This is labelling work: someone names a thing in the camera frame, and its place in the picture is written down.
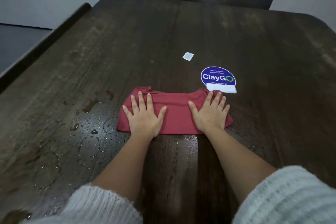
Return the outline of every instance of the wet table surface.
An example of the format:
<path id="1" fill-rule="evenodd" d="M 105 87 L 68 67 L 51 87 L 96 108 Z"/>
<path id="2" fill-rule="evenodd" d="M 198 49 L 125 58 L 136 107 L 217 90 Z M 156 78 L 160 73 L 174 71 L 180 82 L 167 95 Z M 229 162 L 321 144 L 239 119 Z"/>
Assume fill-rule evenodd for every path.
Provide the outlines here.
<path id="1" fill-rule="evenodd" d="M 323 22 L 100 0 L 0 95 L 0 217 L 59 213 L 130 137 L 116 124 L 134 87 L 193 92 L 208 66 L 237 80 L 227 94 L 234 138 L 275 167 L 302 165 L 336 186 L 336 35 Z M 136 207 L 145 223 L 229 223 L 237 202 L 204 135 L 159 135 Z"/>

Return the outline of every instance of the person's left hand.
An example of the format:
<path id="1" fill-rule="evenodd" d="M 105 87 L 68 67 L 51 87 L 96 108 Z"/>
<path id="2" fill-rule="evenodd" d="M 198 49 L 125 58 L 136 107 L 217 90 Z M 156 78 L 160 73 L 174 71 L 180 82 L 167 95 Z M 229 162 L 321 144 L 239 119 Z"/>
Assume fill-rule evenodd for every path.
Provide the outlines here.
<path id="1" fill-rule="evenodd" d="M 133 115 L 128 108 L 123 105 L 131 133 L 140 133 L 141 135 L 150 136 L 151 139 L 156 137 L 160 132 L 167 107 L 162 107 L 159 115 L 156 117 L 153 108 L 152 96 L 149 93 L 147 94 L 146 108 L 141 91 L 139 91 L 139 107 L 133 95 L 131 95 L 131 102 Z"/>

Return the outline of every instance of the folded red towel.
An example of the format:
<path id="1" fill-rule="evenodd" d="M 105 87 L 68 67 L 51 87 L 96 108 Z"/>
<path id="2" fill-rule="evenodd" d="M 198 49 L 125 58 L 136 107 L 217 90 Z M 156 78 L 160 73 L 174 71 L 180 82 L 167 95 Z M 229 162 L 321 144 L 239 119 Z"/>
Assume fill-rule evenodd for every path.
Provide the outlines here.
<path id="1" fill-rule="evenodd" d="M 160 134 L 177 134 L 177 135 L 197 135 L 203 134 L 199 131 L 194 123 L 191 111 L 188 107 L 188 101 L 194 102 L 197 109 L 200 110 L 209 91 L 207 89 L 200 89 L 193 93 L 165 93 L 161 91 L 152 90 L 151 87 L 136 87 L 132 93 L 125 100 L 124 105 L 132 111 L 131 95 L 135 96 L 137 103 L 139 103 L 138 92 L 141 91 L 145 102 L 147 102 L 147 94 L 150 93 L 153 99 L 154 112 L 156 115 L 163 106 L 167 106 L 165 118 L 163 120 Z M 225 127 L 232 125 L 233 120 L 230 114 L 227 115 Z M 123 108 L 120 108 L 118 119 L 118 131 L 130 132 L 127 117 Z"/>

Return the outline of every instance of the person's right hand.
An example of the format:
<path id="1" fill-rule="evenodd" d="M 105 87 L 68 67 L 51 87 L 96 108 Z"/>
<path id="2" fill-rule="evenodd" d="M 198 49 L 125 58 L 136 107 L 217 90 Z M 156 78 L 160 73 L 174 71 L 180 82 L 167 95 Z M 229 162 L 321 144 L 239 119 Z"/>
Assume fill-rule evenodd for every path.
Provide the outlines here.
<path id="1" fill-rule="evenodd" d="M 208 129 L 215 127 L 224 129 L 230 105 L 227 105 L 223 110 L 226 97 L 223 96 L 222 101 L 219 103 L 221 94 L 222 93 L 219 91 L 211 103 L 213 92 L 210 91 L 199 111 L 193 102 L 188 102 L 195 124 L 203 133 L 205 133 Z"/>

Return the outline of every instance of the sweater sleeve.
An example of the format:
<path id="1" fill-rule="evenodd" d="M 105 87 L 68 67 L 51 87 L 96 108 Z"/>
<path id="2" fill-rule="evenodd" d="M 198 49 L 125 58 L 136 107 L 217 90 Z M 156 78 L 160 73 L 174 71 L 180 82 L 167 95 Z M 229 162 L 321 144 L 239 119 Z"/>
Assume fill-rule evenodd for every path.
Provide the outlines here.
<path id="1" fill-rule="evenodd" d="M 241 223 L 336 223 L 336 190 L 302 167 L 279 169 L 242 203 Z"/>
<path id="2" fill-rule="evenodd" d="M 30 223 L 141 224 L 142 217 L 126 198 L 109 190 L 84 185 L 72 194 L 60 215 Z"/>

